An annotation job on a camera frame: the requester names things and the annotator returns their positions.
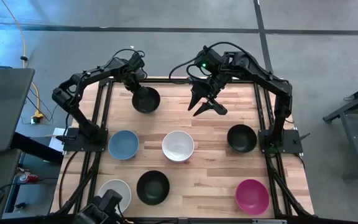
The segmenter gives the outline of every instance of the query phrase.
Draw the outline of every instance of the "gray-blue bowl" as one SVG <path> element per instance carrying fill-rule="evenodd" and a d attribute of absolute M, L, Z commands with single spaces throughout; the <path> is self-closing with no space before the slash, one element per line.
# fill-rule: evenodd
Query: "gray-blue bowl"
<path fill-rule="evenodd" d="M 109 140 L 110 155 L 119 160 L 130 159 L 139 150 L 139 138 L 129 130 L 122 130 L 113 134 Z"/>

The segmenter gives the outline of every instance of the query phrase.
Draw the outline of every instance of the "wooden table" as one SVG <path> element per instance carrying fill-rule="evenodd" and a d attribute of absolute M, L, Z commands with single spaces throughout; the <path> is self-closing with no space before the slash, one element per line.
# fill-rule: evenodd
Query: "wooden table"
<path fill-rule="evenodd" d="M 103 153 L 95 195 L 105 182 L 121 179 L 128 183 L 132 191 L 131 204 L 124 212 L 127 217 L 252 217 L 237 206 L 234 194 L 237 185 L 245 179 L 256 179 L 269 189 L 265 158 L 260 153 L 258 145 L 252 152 L 246 154 L 231 151 L 226 142 L 226 133 L 235 124 L 246 124 L 255 132 L 260 129 L 253 85 L 226 85 L 217 101 L 227 108 L 229 111 L 227 115 L 220 116 L 211 110 L 197 117 L 193 117 L 193 113 L 201 103 L 192 111 L 187 111 L 191 86 L 169 83 L 145 83 L 145 85 L 155 88 L 161 96 L 161 104 L 152 114 L 137 112 L 132 107 L 132 93 L 128 92 L 122 84 L 114 84 L 112 88 L 107 123 L 109 138 L 119 130 L 129 129 L 138 135 L 140 147 L 136 157 L 127 161 L 113 159 L 107 151 Z M 80 103 L 82 112 L 88 118 L 93 114 L 97 89 L 97 83 L 88 86 Z M 105 92 L 106 90 L 101 100 L 101 108 L 104 107 Z M 271 99 L 274 102 L 274 95 L 271 95 Z M 264 99 L 262 104 L 264 114 L 267 114 Z M 286 129 L 292 127 L 290 123 L 285 125 Z M 170 162 L 163 155 L 162 140 L 167 133 L 174 130 L 189 133 L 195 141 L 194 154 L 185 163 Z M 84 154 L 79 152 L 69 165 L 63 180 L 63 203 L 78 185 Z M 282 157 L 288 188 L 302 206 L 313 213 L 302 163 L 292 154 L 283 154 Z M 68 158 L 69 156 L 65 156 L 63 160 L 60 178 Z M 148 170 L 159 170 L 170 181 L 169 195 L 160 205 L 146 205 L 136 194 L 137 180 Z M 58 210 L 58 187 L 51 212 Z M 277 189 L 280 208 L 284 212 L 282 192 L 278 186 Z M 83 206 L 88 197 L 88 190 L 89 188 L 86 188 L 84 191 Z M 271 201 L 268 210 L 258 217 L 274 217 Z"/>

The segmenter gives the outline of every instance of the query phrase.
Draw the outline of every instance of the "white bowl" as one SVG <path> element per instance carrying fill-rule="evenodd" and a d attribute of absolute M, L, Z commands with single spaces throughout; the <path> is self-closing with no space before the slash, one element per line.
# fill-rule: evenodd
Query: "white bowl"
<path fill-rule="evenodd" d="M 119 193 L 122 196 L 122 200 L 119 203 L 119 207 L 121 209 L 121 212 L 124 213 L 124 211 L 128 208 L 130 202 L 131 202 L 131 189 L 122 180 L 114 179 L 109 180 L 106 183 L 103 184 L 103 186 L 98 191 L 98 196 L 103 197 L 103 195 L 107 192 L 107 190 L 113 189 L 117 193 Z"/>
<path fill-rule="evenodd" d="M 164 155 L 173 162 L 184 162 L 194 152 L 193 138 L 184 131 L 172 131 L 162 141 Z"/>

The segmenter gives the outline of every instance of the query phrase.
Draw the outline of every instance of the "magenta bowl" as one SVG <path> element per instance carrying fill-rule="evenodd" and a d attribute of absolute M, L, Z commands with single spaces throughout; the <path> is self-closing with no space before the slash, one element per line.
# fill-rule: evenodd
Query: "magenta bowl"
<path fill-rule="evenodd" d="M 249 215 L 260 215 L 269 206 L 269 194 L 261 182 L 248 179 L 238 185 L 236 202 L 241 210 Z"/>

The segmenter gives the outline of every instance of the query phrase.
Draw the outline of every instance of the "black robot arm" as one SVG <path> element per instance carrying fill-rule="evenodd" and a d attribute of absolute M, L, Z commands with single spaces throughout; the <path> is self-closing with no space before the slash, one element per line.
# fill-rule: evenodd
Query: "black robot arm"
<path fill-rule="evenodd" d="M 52 99 L 78 122 L 79 134 L 82 134 L 89 143 L 97 144 L 103 141 L 106 132 L 88 120 L 79 109 L 79 102 L 85 88 L 105 78 L 114 77 L 118 82 L 125 84 L 129 91 L 135 92 L 141 88 L 138 77 L 144 65 L 142 56 L 137 52 L 133 53 L 129 60 L 113 57 L 103 66 L 72 75 L 70 79 L 53 90 Z M 76 86 L 75 91 L 70 91 L 72 86 Z"/>
<path fill-rule="evenodd" d="M 274 109 L 275 121 L 269 127 L 265 141 L 269 147 L 277 148 L 283 145 L 284 122 L 291 115 L 292 107 L 292 86 L 287 80 L 264 70 L 246 51 L 224 52 L 223 55 L 219 55 L 213 49 L 204 47 L 198 53 L 194 65 L 211 73 L 207 79 L 191 77 L 193 87 L 188 110 L 191 110 L 202 97 L 207 99 L 194 116 L 208 109 L 214 109 L 218 114 L 225 115 L 227 109 L 215 100 L 218 93 L 233 77 L 253 81 L 277 96 Z"/>

